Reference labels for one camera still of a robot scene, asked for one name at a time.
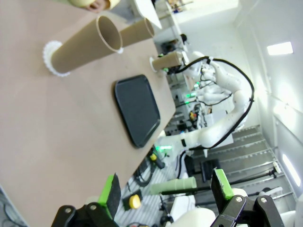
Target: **black tray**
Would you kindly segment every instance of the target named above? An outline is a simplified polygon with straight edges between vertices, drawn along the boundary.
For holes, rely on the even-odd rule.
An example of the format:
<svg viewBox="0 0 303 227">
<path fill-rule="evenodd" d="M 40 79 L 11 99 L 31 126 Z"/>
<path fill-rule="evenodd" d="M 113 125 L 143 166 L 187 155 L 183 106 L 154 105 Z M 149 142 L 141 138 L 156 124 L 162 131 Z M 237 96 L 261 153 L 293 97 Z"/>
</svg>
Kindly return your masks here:
<svg viewBox="0 0 303 227">
<path fill-rule="evenodd" d="M 160 113 L 148 79 L 140 75 L 117 81 L 115 97 L 134 145 L 144 147 L 160 124 Z"/>
</svg>

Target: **paper tube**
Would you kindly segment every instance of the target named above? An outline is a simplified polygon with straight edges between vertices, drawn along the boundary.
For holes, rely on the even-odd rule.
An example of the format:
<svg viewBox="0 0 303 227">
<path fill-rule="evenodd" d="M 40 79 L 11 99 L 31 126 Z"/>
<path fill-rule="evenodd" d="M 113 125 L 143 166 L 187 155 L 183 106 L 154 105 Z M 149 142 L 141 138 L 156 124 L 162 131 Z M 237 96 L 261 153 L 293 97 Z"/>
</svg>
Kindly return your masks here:
<svg viewBox="0 0 303 227">
<path fill-rule="evenodd" d="M 120 33 L 123 40 L 123 47 L 153 38 L 155 35 L 152 24 L 146 18 L 125 28 Z"/>
<path fill-rule="evenodd" d="M 181 65 L 183 55 L 178 51 L 174 51 L 160 57 L 152 62 L 153 68 L 158 71 L 163 68 L 170 68 Z"/>
<path fill-rule="evenodd" d="M 192 189 L 196 188 L 197 183 L 195 177 L 190 177 L 186 179 L 174 179 L 164 183 L 156 183 L 150 186 L 150 192 L 152 195 L 159 194 L 161 192 Z"/>
<path fill-rule="evenodd" d="M 57 72 L 66 73 L 120 48 L 122 38 L 116 26 L 109 18 L 100 16 L 53 53 L 52 65 Z"/>
</svg>

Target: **ceiling light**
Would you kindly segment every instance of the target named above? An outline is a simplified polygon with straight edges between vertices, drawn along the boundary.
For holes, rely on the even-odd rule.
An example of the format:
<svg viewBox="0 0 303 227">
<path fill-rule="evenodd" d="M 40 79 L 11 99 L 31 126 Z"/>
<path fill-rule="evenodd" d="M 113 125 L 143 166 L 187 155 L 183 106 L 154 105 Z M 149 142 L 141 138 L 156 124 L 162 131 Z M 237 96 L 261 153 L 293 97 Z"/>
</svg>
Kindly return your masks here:
<svg viewBox="0 0 303 227">
<path fill-rule="evenodd" d="M 300 187 L 301 179 L 300 179 L 297 171 L 294 169 L 293 164 L 289 161 L 288 157 L 285 154 L 282 155 L 282 159 L 283 159 L 285 165 L 287 166 L 290 174 L 292 175 L 295 183 L 297 184 L 298 187 Z"/>
<path fill-rule="evenodd" d="M 281 54 L 293 53 L 293 47 L 291 42 L 268 46 L 267 50 L 269 55 L 281 55 Z"/>
</svg>

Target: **white wall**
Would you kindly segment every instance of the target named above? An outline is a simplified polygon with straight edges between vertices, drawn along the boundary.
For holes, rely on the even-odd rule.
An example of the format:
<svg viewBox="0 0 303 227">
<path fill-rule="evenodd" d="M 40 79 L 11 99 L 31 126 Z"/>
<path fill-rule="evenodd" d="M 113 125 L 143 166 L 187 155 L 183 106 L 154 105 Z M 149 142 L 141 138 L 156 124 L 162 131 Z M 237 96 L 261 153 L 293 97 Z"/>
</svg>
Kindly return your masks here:
<svg viewBox="0 0 303 227">
<path fill-rule="evenodd" d="M 176 13 L 176 20 L 181 25 L 186 22 L 192 24 L 193 20 L 199 20 L 201 25 L 202 23 L 207 23 L 208 20 L 204 21 L 204 18 L 216 15 L 221 12 L 236 9 L 239 5 L 239 0 L 196 0 L 194 3 L 190 4 L 186 10 L 180 13 Z"/>
<path fill-rule="evenodd" d="M 191 43 L 191 49 L 200 51 L 207 56 L 228 60 L 237 65 L 251 78 L 250 67 L 244 48 L 241 44 L 237 30 L 231 23 L 201 30 L 190 31 L 190 29 L 186 28 L 183 28 L 182 30 L 187 31 L 186 34 L 189 42 Z M 241 78 L 243 84 L 246 85 L 247 90 L 250 91 L 250 86 L 246 80 L 243 79 L 242 75 L 227 65 L 223 66 L 227 71 Z M 230 112 L 233 109 L 232 99 L 230 98 L 224 101 L 222 104 L 214 106 L 213 110 L 215 111 L 216 109 L 225 109 Z M 257 124 L 259 124 L 259 119 L 257 104 L 255 102 L 249 112 L 245 127 L 250 127 Z"/>
<path fill-rule="evenodd" d="M 303 179 L 303 1 L 241 0 L 241 4 L 234 25 L 258 90 L 263 133 L 271 146 L 279 147 L 279 157 L 281 153 L 288 155 Z M 292 42 L 293 54 L 269 56 L 267 46 L 287 41 Z M 274 108 L 281 105 L 278 99 L 297 111 L 280 108 L 274 114 Z M 285 127 L 277 128 L 276 121 Z M 302 187 L 297 187 L 289 177 L 297 195 L 302 193 Z"/>
</svg>

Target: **wire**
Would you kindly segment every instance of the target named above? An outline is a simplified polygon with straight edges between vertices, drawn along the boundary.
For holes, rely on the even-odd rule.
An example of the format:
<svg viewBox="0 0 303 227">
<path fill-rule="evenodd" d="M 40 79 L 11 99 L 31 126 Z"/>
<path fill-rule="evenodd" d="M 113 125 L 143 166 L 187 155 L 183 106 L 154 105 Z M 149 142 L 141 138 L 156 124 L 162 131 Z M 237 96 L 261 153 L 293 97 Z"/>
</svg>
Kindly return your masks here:
<svg viewBox="0 0 303 227">
<path fill-rule="evenodd" d="M 132 190 L 131 190 L 131 187 L 129 186 L 128 182 L 126 183 L 126 186 L 127 186 L 128 190 L 129 190 L 129 192 L 133 193 Z"/>
<path fill-rule="evenodd" d="M 179 172 L 178 172 L 178 176 L 177 178 L 180 178 L 181 175 L 181 169 L 182 169 L 182 157 L 186 154 L 186 151 L 183 151 L 182 154 L 180 155 L 180 159 L 179 159 Z"/>
<path fill-rule="evenodd" d="M 228 99 L 228 98 L 231 97 L 231 96 L 232 96 L 232 93 L 230 93 L 226 98 L 222 99 L 220 102 L 217 102 L 217 103 L 214 103 L 214 104 L 207 104 L 207 103 L 205 103 L 205 102 L 203 102 L 203 101 L 199 101 L 199 102 L 200 102 L 200 103 L 203 103 L 203 104 L 206 105 L 206 106 L 213 106 L 213 105 L 218 105 L 218 104 L 220 104 L 221 102 L 225 101 L 226 99 Z"/>
<path fill-rule="evenodd" d="M 191 102 L 186 102 L 186 103 L 182 103 L 180 105 L 177 105 L 176 108 L 180 107 L 180 106 L 183 106 L 183 105 L 187 105 L 187 104 L 190 104 L 190 103 L 196 103 L 196 102 L 199 102 L 199 103 L 203 103 L 204 105 L 206 106 L 213 106 L 213 105 L 218 105 L 220 104 L 221 102 L 225 101 L 226 99 L 228 99 L 229 97 L 232 96 L 232 93 L 230 93 L 226 98 L 222 99 L 221 101 L 217 102 L 217 103 L 213 103 L 213 104 L 207 104 L 203 101 L 199 101 L 199 100 L 195 100 L 195 101 L 191 101 Z"/>
<path fill-rule="evenodd" d="M 175 171 L 177 171 L 178 168 L 178 156 L 177 156 L 177 160 L 176 160 L 176 167 L 175 167 Z"/>
<path fill-rule="evenodd" d="M 244 178 L 242 178 L 242 180 L 245 180 L 246 178 L 250 178 L 250 177 L 255 176 L 255 175 L 259 175 L 259 174 L 261 174 L 261 173 L 263 173 L 263 172 L 266 172 L 266 171 L 271 170 L 272 168 L 273 168 L 273 167 L 271 167 L 271 168 L 269 168 L 269 169 L 266 169 L 266 170 L 263 170 L 263 171 L 261 171 L 261 172 L 252 174 L 252 175 L 250 175 L 250 176 L 244 177 Z"/>
<path fill-rule="evenodd" d="M 191 102 L 186 102 L 186 103 L 182 103 L 180 105 L 177 105 L 176 108 L 180 107 L 180 106 L 183 106 L 183 105 L 187 105 L 187 104 L 190 104 L 190 103 L 196 103 L 197 101 L 191 101 Z"/>
<path fill-rule="evenodd" d="M 148 177 L 147 180 L 144 180 L 143 177 L 141 176 L 141 171 L 140 171 L 140 168 L 138 168 L 135 173 L 134 173 L 134 181 L 137 183 L 137 185 L 139 185 L 140 187 L 146 187 L 152 180 L 152 175 L 153 175 L 153 172 L 155 171 L 155 165 L 149 161 L 150 164 L 151 164 L 151 172 L 150 172 L 150 175 Z"/>
<path fill-rule="evenodd" d="M 200 89 L 203 89 L 203 88 L 205 88 L 205 87 L 207 87 L 207 86 L 212 86 L 212 85 L 215 85 L 215 84 L 216 84 L 215 82 L 211 81 L 211 82 L 209 82 L 208 84 L 206 84 L 206 85 L 204 85 L 204 86 L 201 86 Z"/>
<path fill-rule="evenodd" d="M 185 66 L 184 68 L 180 69 L 179 71 L 177 71 L 177 73 L 179 72 L 183 72 L 185 71 L 186 69 L 188 69 L 191 65 L 193 64 L 196 64 L 197 62 L 199 61 L 202 61 L 202 60 L 205 60 L 205 59 L 209 59 L 208 56 L 204 56 L 204 57 L 201 57 L 201 58 L 198 58 L 196 59 L 195 61 L 189 63 L 187 66 Z M 248 112 L 250 111 L 251 109 L 251 106 L 252 106 L 252 103 L 254 102 L 254 97 L 255 97 L 255 88 L 251 82 L 251 80 L 249 79 L 249 77 L 240 69 L 238 68 L 236 65 L 230 63 L 229 61 L 226 61 L 224 59 L 213 59 L 213 61 L 218 61 L 218 62 L 223 62 L 225 64 L 228 64 L 230 66 L 232 66 L 233 68 L 235 68 L 240 74 L 242 74 L 242 76 L 245 77 L 245 79 L 248 81 L 248 83 L 250 84 L 250 87 L 251 87 L 251 97 L 250 97 L 250 104 L 247 108 L 247 110 L 244 112 L 244 114 L 240 117 L 240 119 L 234 124 L 234 126 L 232 126 L 232 128 L 217 142 L 215 143 L 213 146 L 211 147 L 208 147 L 208 148 L 205 148 L 203 146 L 199 146 L 199 147 L 196 147 L 196 148 L 190 148 L 189 150 L 201 150 L 201 149 L 211 149 L 211 148 L 214 148 L 216 146 L 218 146 L 220 143 L 222 143 L 238 126 L 239 124 L 243 121 L 243 119 L 247 116 Z"/>
<path fill-rule="evenodd" d="M 187 70 L 190 66 L 192 66 L 192 65 L 194 65 L 194 64 L 196 64 L 196 63 L 198 63 L 198 62 L 200 62 L 200 61 L 202 61 L 202 60 L 208 59 L 208 58 L 209 58 L 208 56 L 204 56 L 204 57 L 198 58 L 198 59 L 194 60 L 193 62 L 189 63 L 189 64 L 188 64 L 187 66 L 185 66 L 184 68 L 179 69 L 179 70 L 176 71 L 175 73 L 176 73 L 176 74 L 177 74 L 177 73 L 181 73 L 181 72 Z"/>
<path fill-rule="evenodd" d="M 172 196 L 172 197 L 168 197 L 166 199 L 163 199 L 163 201 L 170 200 L 170 199 L 175 199 L 175 198 L 181 197 L 181 196 L 187 196 L 187 195 L 176 195 L 176 196 Z"/>
</svg>

